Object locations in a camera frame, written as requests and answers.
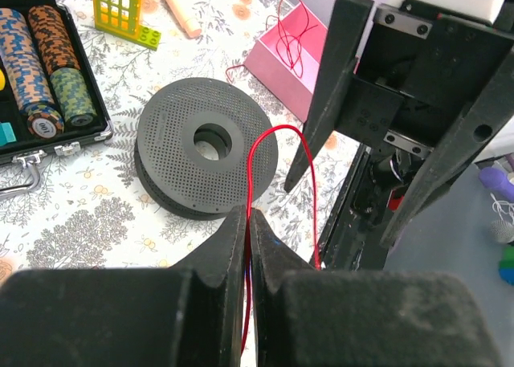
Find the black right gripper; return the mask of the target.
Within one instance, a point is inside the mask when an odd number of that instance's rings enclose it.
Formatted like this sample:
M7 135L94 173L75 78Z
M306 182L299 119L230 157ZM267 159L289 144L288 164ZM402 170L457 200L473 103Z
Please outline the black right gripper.
M336 128L372 8L372 0L334 2L303 127L310 153L297 149L286 192L297 185ZM358 76L403 95L390 130L431 148L447 132L385 228L383 247L393 246L406 224L438 197L439 188L473 162L512 118L513 58L505 58L512 45L511 2L504 3L492 24L416 0L398 8L377 6Z

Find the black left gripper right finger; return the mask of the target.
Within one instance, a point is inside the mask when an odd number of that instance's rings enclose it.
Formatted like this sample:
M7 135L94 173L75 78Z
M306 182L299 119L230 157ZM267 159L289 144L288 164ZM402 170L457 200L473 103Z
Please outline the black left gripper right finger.
M260 366L499 366L471 292L442 273L320 271L254 211L252 295Z

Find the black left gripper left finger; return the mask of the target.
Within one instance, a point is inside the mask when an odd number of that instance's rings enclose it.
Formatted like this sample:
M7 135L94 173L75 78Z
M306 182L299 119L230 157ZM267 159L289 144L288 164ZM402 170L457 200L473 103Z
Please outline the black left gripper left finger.
M246 212L172 267L38 269L1 288L4 366L237 366Z

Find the grey cable spool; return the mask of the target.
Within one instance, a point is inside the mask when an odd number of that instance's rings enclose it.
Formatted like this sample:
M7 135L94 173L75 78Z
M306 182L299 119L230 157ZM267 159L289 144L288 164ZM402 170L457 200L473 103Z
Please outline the grey cable spool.
M193 220L227 215L247 200L247 158L271 128L240 89L210 78L164 86L144 106L133 151L137 176L163 209Z

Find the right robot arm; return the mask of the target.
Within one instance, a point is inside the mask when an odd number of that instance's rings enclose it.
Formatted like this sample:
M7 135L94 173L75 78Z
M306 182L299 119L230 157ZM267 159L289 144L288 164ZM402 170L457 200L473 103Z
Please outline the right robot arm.
M360 147L324 249L391 247L512 115L512 0L335 0L304 136Z

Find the pink box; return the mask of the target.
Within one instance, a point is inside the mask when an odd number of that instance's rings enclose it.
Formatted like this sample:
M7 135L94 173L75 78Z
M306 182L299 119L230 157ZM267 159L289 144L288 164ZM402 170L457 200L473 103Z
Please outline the pink box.
M327 31L300 3L258 37L244 62L302 122L308 118Z

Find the peach toy microphone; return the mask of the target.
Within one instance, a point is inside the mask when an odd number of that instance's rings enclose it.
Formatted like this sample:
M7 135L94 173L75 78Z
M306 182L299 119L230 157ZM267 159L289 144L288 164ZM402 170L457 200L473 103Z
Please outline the peach toy microphone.
M192 3L189 0L165 0L165 2L188 37L190 39L199 37L202 28L194 13Z

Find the teal block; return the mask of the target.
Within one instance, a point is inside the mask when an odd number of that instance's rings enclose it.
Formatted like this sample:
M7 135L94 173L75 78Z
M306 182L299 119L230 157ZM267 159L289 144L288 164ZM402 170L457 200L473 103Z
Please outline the teal block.
M2 122L0 124L0 146L14 143L17 141L14 130L9 122Z

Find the black poker chip case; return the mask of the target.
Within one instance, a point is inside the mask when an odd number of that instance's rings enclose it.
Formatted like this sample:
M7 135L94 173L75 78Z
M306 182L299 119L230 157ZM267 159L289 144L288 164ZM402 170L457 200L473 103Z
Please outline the black poker chip case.
M106 141L113 126L71 11L58 0L1 0L1 123L17 141L1 163Z

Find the green toy brick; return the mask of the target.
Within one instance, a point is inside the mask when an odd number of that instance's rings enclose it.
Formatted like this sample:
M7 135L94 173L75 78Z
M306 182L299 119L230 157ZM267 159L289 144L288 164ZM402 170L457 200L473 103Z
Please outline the green toy brick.
M139 26L139 35L136 43L150 50L156 51L161 40L161 32L144 25Z

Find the yellow toy block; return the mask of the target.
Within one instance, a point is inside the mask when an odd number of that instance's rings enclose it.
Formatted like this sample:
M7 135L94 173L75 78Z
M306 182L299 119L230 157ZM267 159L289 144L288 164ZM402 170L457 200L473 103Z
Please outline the yellow toy block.
M97 30L136 40L140 33L142 0L93 0Z

